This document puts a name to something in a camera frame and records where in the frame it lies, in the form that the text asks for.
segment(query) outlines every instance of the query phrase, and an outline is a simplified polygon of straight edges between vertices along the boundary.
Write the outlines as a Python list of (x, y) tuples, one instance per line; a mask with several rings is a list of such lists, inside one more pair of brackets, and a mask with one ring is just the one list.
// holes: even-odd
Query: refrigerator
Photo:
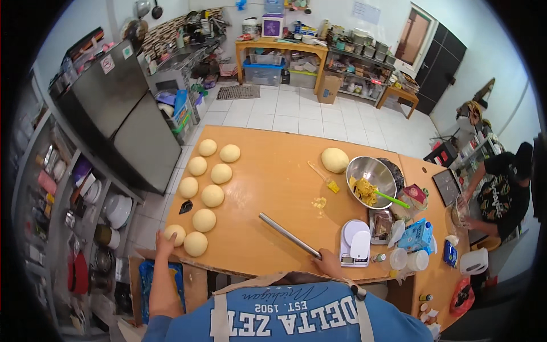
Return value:
[(86, 145), (127, 185), (165, 194), (181, 147), (125, 40), (54, 98)]

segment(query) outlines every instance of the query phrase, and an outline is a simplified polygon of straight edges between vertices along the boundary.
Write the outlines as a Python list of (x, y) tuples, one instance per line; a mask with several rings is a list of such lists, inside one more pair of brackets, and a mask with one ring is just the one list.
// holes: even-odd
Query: window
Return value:
[(410, 15), (399, 38), (395, 57), (418, 70), (437, 29), (437, 21), (419, 7), (412, 5)]

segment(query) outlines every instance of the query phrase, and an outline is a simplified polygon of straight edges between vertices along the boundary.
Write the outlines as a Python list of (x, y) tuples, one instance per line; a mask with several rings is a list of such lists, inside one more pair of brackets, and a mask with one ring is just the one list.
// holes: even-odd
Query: dough ball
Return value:
[(211, 184), (203, 189), (201, 200), (209, 208), (214, 208), (224, 200), (224, 191), (222, 191), (221, 187)]
[(199, 209), (194, 216), (192, 216), (194, 228), (202, 233), (206, 233), (213, 229), (216, 222), (217, 217), (210, 209)]
[(194, 177), (186, 177), (178, 185), (178, 192), (184, 198), (192, 198), (197, 194), (197, 180)]
[(165, 228), (164, 230), (164, 236), (168, 240), (171, 238), (171, 235), (173, 235), (173, 233), (177, 233), (177, 237), (174, 240), (174, 246), (178, 247), (182, 245), (182, 242), (184, 241), (184, 238), (186, 237), (186, 231), (184, 230), (184, 228), (182, 228), (178, 224), (171, 224), (169, 227)]
[(202, 156), (210, 156), (217, 151), (217, 143), (212, 139), (205, 139), (201, 142), (197, 151)]
[(190, 159), (186, 167), (192, 176), (201, 176), (207, 169), (207, 160), (202, 156), (196, 156)]
[(211, 179), (215, 184), (222, 184), (232, 178), (232, 168), (226, 164), (217, 164), (211, 170)]
[(239, 147), (235, 145), (226, 145), (220, 150), (220, 159), (225, 163), (236, 161), (241, 155)]
[(184, 250), (193, 257), (205, 253), (207, 249), (207, 237), (199, 231), (193, 231), (184, 239)]
[(336, 147), (330, 147), (324, 150), (323, 154), (321, 154), (321, 161), (323, 162), (325, 169), (334, 173), (346, 171), (347, 164), (350, 163), (347, 154)]

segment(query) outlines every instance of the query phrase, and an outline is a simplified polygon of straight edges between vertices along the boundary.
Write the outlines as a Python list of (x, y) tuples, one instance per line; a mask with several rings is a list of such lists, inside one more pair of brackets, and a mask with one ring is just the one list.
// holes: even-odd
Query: freezer door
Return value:
[(114, 146), (157, 193), (165, 192), (181, 147), (149, 92), (121, 125)]
[(111, 138), (148, 91), (148, 84), (131, 43), (125, 40), (84, 71), (72, 91), (99, 131)]

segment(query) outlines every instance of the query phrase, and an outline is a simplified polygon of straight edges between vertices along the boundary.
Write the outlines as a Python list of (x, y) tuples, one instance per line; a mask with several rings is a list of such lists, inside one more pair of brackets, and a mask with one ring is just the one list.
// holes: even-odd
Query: black t-shirt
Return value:
[(477, 196), (482, 219), (498, 225), (499, 237), (504, 241), (519, 225), (530, 201), (529, 187), (522, 187), (509, 177), (515, 155), (504, 152), (486, 159), (486, 173), (494, 178), (485, 183)]

